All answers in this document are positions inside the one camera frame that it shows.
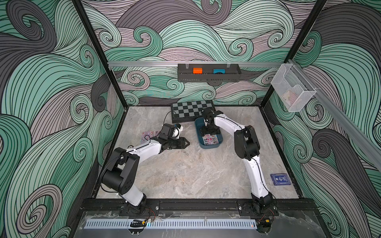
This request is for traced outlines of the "lilac small sticker sheet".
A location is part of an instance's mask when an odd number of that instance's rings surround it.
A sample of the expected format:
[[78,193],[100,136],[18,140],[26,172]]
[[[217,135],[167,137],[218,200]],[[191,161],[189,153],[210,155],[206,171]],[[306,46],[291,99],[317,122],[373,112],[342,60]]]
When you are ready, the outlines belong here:
[[207,134],[203,136],[202,139],[205,146],[219,144],[219,139],[217,135]]

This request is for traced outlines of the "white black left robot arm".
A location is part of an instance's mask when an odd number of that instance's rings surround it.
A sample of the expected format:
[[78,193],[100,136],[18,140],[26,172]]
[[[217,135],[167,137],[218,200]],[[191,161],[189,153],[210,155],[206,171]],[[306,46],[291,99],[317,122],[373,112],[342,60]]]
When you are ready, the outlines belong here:
[[140,207],[144,193],[135,185],[139,164],[165,150],[185,149],[190,142],[184,138],[162,139],[154,137],[148,142],[130,149],[116,148],[101,173],[101,183],[113,189],[127,203]]

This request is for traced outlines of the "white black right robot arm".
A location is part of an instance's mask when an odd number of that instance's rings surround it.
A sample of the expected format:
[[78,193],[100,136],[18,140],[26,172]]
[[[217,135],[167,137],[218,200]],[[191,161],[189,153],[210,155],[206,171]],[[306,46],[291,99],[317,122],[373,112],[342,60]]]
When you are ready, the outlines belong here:
[[243,159],[251,183],[254,212],[263,215],[268,211],[274,215],[276,200],[264,179],[260,163],[260,143],[254,127],[237,123],[212,108],[204,109],[201,115],[205,124],[200,129],[202,135],[217,134],[223,129],[233,136],[235,153]]

